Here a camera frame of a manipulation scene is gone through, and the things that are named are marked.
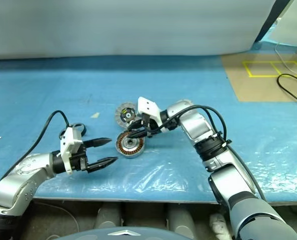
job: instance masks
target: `circular metal disc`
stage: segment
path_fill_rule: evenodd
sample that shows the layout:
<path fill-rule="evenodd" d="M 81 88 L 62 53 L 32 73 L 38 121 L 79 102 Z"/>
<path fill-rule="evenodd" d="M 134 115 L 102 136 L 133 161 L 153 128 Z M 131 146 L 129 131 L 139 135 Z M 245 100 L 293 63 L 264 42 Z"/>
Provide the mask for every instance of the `circular metal disc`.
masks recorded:
<path fill-rule="evenodd" d="M 128 126 L 138 119 L 136 105 L 132 102 L 122 103 L 115 111 L 115 121 L 122 128 L 126 129 Z"/>
<path fill-rule="evenodd" d="M 128 138 L 129 131 L 122 132 L 116 139 L 116 150 L 126 158 L 135 158 L 144 151 L 145 138 Z"/>

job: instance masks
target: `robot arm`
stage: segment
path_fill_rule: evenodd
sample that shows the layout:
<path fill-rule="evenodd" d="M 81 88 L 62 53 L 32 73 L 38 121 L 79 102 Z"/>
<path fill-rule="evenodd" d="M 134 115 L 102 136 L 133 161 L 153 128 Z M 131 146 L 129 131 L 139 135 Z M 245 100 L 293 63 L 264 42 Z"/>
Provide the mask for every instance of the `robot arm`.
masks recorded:
<path fill-rule="evenodd" d="M 31 154 L 19 162 L 0 180 L 0 239 L 11 238 L 19 219 L 44 181 L 63 172 L 72 174 L 72 170 L 91 173 L 115 162 L 117 157 L 106 157 L 89 164 L 86 155 L 86 148 L 110 141 L 109 138 L 82 141 L 81 132 L 68 127 L 60 141 L 60 151 Z"/>
<path fill-rule="evenodd" d="M 128 137 L 152 137 L 181 126 L 210 172 L 208 182 L 216 200 L 227 207 L 237 240 L 297 240 L 297 233 L 278 213 L 255 196 L 252 178 L 229 146 L 231 141 L 192 109 L 191 101 L 181 100 L 161 111 L 155 102 L 140 97 L 137 107 L 142 119 L 128 127 Z"/>

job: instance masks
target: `black cable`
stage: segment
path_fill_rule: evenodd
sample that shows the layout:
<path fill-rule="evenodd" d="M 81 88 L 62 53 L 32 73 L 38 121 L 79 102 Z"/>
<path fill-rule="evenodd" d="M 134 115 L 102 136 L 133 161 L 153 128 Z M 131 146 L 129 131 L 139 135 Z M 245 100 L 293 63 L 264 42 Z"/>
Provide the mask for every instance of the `black cable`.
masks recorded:
<path fill-rule="evenodd" d="M 39 144 L 39 142 L 41 141 L 41 139 L 42 139 L 42 137 L 43 137 L 45 131 L 47 130 L 47 128 L 48 128 L 48 126 L 49 126 L 49 124 L 50 124 L 52 118 L 53 118 L 54 115 L 57 114 L 57 113 L 60 113 L 60 114 L 63 116 L 64 121 L 65 121 L 65 124 L 66 124 L 66 127 L 69 127 L 69 126 L 70 126 L 69 121 L 68 121 L 68 118 L 67 118 L 67 116 L 65 116 L 64 112 L 62 112 L 61 110 L 56 110 L 56 111 L 52 112 L 52 113 L 50 114 L 50 116 L 48 117 L 47 121 L 45 122 L 45 125 L 44 125 L 42 131 L 40 132 L 38 138 L 37 138 L 36 141 L 34 142 L 34 144 L 29 148 L 29 150 L 28 150 L 28 151 L 27 151 L 27 152 L 26 152 L 26 153 L 25 153 L 19 160 L 16 161 L 16 163 L 13 164 L 13 166 L 11 166 L 11 167 L 7 170 L 7 172 L 2 176 L 1 179 L 5 178 L 5 177 L 6 177 L 6 176 L 13 170 L 13 168 L 14 168 L 16 165 L 18 165 L 18 164 L 19 164 L 19 163 L 20 163 L 20 162 L 21 162 L 27 155 L 29 155 L 29 153 L 32 152 L 32 150 Z"/>
<path fill-rule="evenodd" d="M 228 149 L 231 150 L 231 152 L 235 155 L 235 157 L 238 159 L 238 161 L 240 162 L 240 164 L 243 165 L 243 167 L 245 168 L 246 172 L 248 173 L 249 177 L 252 179 L 258 194 L 260 195 L 261 199 L 263 199 L 265 202 L 267 202 L 267 199 L 264 196 L 264 193 L 258 183 L 258 181 L 255 179 L 254 175 L 252 174 L 251 170 L 249 169 L 249 167 L 245 164 L 245 162 L 243 161 L 243 159 L 240 157 L 240 155 L 230 146 L 227 145 Z"/>
<path fill-rule="evenodd" d="M 208 110 L 211 110 L 212 112 L 214 112 L 217 117 L 219 118 L 220 122 L 222 123 L 222 126 L 223 126 L 223 138 L 226 140 L 227 139 L 227 126 L 225 124 L 225 121 L 223 119 L 223 117 L 221 116 L 221 114 L 216 111 L 214 108 L 210 107 L 210 106 L 203 106 L 203 105 L 192 105 L 192 106 L 188 106 L 186 108 L 184 108 L 183 110 L 179 111 L 178 113 L 174 114 L 173 116 L 171 116 L 168 120 L 166 120 L 161 126 L 157 127 L 157 128 L 154 128 L 154 129 L 148 129 L 147 127 L 145 128 L 145 130 L 149 133 L 155 133 L 159 130 L 161 130 L 162 128 L 164 128 L 169 122 L 171 122 L 172 120 L 176 119 L 176 121 L 178 121 L 178 119 L 183 115 L 185 114 L 186 112 L 190 111 L 190 110 L 193 110 L 193 109 L 203 109 L 208 118 L 209 118 L 209 121 L 211 122 L 211 125 L 214 129 L 214 131 L 217 133 L 218 130 L 215 126 L 215 123 L 213 121 L 213 118 L 210 114 L 210 112 Z"/>
<path fill-rule="evenodd" d="M 297 100 L 297 96 L 295 96 L 293 93 L 291 93 L 289 90 L 287 90 L 285 87 L 283 87 L 283 86 L 281 85 L 281 83 L 280 83 L 280 77 L 282 77 L 282 76 L 290 76 L 290 77 L 292 77 L 292 78 L 295 78 L 296 80 L 297 80 L 297 77 L 294 76 L 294 75 L 292 75 L 292 74 L 283 73 L 283 74 L 279 75 L 279 76 L 277 77 L 277 79 L 276 79 L 276 82 L 277 82 L 278 86 L 279 86 L 281 89 L 283 89 L 285 92 L 287 92 L 289 95 L 291 95 L 293 98 L 295 98 L 295 99 Z"/>

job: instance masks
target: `white backdrop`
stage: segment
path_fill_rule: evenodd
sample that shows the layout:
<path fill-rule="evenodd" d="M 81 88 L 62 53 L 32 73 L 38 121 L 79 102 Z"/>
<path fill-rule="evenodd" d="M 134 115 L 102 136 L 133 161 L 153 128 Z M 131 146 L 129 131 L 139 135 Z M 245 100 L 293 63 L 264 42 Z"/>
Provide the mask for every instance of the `white backdrop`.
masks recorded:
<path fill-rule="evenodd" d="M 275 0 L 0 0 L 0 58 L 248 50 Z"/>

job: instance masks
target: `blue table surface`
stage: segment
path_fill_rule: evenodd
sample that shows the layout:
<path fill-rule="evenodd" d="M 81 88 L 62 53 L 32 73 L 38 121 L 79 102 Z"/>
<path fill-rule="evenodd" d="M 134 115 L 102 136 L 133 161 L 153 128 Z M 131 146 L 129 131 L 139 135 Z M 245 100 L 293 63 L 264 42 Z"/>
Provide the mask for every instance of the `blue table surface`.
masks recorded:
<path fill-rule="evenodd" d="M 281 46 L 289 53 L 294 48 Z M 258 43 L 250 52 L 273 53 Z M 32 145 L 49 114 L 62 110 L 71 123 L 87 126 L 83 139 L 113 141 L 87 151 L 88 159 L 118 156 L 122 131 L 116 108 L 139 96 L 161 109 L 180 99 L 209 105 L 224 117 L 232 147 L 249 166 L 267 199 L 297 201 L 297 103 L 239 102 L 220 56 L 96 56 L 0 61 L 0 177 Z M 60 149 L 64 127 L 54 117 L 34 153 Z M 146 140 L 137 158 L 109 167 L 58 174 L 38 198 L 215 202 L 201 159 L 180 129 Z"/>

